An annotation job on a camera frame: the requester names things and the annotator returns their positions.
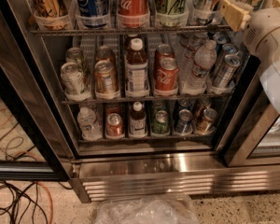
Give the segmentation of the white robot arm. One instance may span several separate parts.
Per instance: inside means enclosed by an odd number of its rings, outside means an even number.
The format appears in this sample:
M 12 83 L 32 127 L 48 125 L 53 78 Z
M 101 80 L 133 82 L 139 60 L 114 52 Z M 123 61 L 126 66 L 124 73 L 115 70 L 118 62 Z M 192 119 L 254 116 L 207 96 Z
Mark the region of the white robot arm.
M 280 114 L 280 0 L 254 11 L 235 0 L 220 0 L 219 11 L 234 32 L 243 32 L 248 52 L 259 58 L 259 81 Z

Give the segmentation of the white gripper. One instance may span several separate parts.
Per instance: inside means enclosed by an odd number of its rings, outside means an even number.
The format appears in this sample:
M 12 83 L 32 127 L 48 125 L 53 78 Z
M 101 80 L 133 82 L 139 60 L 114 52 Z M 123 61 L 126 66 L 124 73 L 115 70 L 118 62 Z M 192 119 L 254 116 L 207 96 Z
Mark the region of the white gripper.
M 244 30 L 244 44 L 251 55 L 280 67 L 280 0 L 263 0 L 262 7 L 251 16 L 249 4 L 220 0 L 219 11 L 234 32 Z

